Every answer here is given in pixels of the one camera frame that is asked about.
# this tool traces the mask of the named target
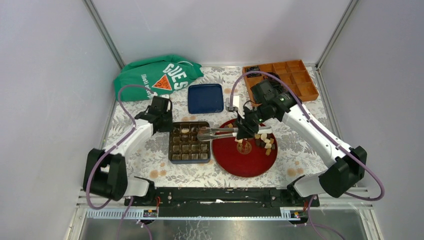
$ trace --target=green bag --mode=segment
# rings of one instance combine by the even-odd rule
[[[202,66],[178,55],[165,55],[135,61],[126,65],[113,81],[116,99],[126,85],[138,84],[151,89],[154,94],[139,87],[128,87],[121,93],[123,102],[140,101],[171,94],[183,89],[197,78],[203,77]]]

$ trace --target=orange triangle logo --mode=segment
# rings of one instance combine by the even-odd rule
[[[157,88],[157,89],[165,89],[165,90],[172,91],[172,87],[171,87],[170,81],[168,80],[168,76],[166,74],[163,75],[159,79],[159,81],[157,81],[152,87],[153,88]]]

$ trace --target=round red tray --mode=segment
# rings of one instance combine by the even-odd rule
[[[220,128],[228,124],[234,124],[235,119],[229,120]],[[235,137],[215,139],[212,141],[212,151],[216,162],[230,174],[239,177],[255,177],[270,169],[277,159],[277,141],[273,134],[275,149],[270,155],[266,155],[265,148],[256,146],[255,139],[250,138],[238,143]]]

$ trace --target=metal tongs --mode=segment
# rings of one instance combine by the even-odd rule
[[[214,139],[225,139],[232,138],[237,136],[239,129],[237,127],[227,127],[227,128],[211,128],[211,127],[201,127],[197,133],[197,139],[199,141],[209,141]],[[270,126],[260,126],[257,134],[271,134],[273,132]]]

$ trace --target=floral pattern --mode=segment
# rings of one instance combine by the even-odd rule
[[[234,82],[242,74],[241,67],[203,67],[201,70],[204,77],[192,84],[220,84],[224,99],[230,96]],[[315,82],[312,67],[307,67],[307,70]],[[238,83],[235,92],[243,101],[249,99],[244,80]],[[236,117],[235,113],[225,110],[220,113],[189,114],[187,94],[188,88],[184,88],[170,95],[174,122],[207,121],[211,127],[217,128]],[[135,116],[144,111],[150,102],[124,102],[124,106]],[[305,105],[331,130],[320,96]],[[130,119],[117,104],[106,145],[116,141],[130,124]],[[278,154],[274,165],[260,176],[247,178],[232,175],[216,163],[213,154],[210,162],[205,164],[172,164],[168,160],[169,133],[156,133],[141,145],[126,163],[127,174],[151,179],[157,187],[285,187],[301,175],[311,175],[326,169],[317,153],[295,131],[276,119],[270,119],[265,124],[273,129]]]

